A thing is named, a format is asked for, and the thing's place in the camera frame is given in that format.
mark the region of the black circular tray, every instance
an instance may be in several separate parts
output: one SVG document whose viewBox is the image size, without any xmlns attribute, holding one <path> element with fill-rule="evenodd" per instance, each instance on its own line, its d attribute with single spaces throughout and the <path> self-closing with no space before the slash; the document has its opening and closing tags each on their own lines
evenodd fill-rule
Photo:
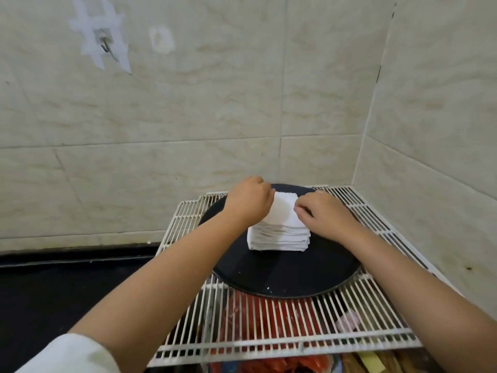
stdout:
<svg viewBox="0 0 497 373">
<path fill-rule="evenodd" d="M 273 184 L 272 188 L 298 196 L 314 192 L 312 188 L 289 184 Z M 223 197 L 215 202 L 199 224 L 221 212 L 225 200 Z M 345 247 L 314 233 L 306 251 L 281 252 L 249 250 L 245 231 L 224 253 L 213 272 L 229 286 L 252 295 L 301 298 L 338 287 L 359 268 L 359 261 Z"/>
</svg>

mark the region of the person's left hand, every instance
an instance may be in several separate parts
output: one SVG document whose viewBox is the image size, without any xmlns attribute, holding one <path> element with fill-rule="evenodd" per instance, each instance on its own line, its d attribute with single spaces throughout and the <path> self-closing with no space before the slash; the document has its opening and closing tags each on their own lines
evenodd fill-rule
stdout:
<svg viewBox="0 0 497 373">
<path fill-rule="evenodd" d="M 249 176 L 228 192 L 223 213 L 236 217 L 248 228 L 267 216 L 275 192 L 260 176 Z"/>
</svg>

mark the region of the sleeve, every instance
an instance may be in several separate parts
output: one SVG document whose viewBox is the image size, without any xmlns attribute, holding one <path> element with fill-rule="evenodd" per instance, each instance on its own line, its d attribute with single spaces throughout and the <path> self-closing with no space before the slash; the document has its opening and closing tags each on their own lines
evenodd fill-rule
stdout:
<svg viewBox="0 0 497 373">
<path fill-rule="evenodd" d="M 78 334 L 54 339 L 16 373 L 120 373 L 112 355 L 95 340 Z"/>
</svg>

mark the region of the folded white cloth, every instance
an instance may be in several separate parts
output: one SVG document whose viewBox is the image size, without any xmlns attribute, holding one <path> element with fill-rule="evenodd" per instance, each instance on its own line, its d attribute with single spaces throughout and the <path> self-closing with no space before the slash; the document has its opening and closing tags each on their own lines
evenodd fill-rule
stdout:
<svg viewBox="0 0 497 373">
<path fill-rule="evenodd" d="M 269 214 L 247 232 L 251 250 L 304 251 L 311 232 L 293 210 L 297 194 L 277 192 Z"/>
</svg>

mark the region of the stack of folded paper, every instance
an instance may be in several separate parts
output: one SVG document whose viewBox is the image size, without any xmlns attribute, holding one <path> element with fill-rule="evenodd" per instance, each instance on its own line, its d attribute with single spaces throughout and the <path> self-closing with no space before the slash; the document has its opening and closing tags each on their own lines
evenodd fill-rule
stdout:
<svg viewBox="0 0 497 373">
<path fill-rule="evenodd" d="M 269 214 L 247 233 L 251 250 L 304 251 L 311 232 L 293 210 L 297 194 L 276 192 Z"/>
</svg>

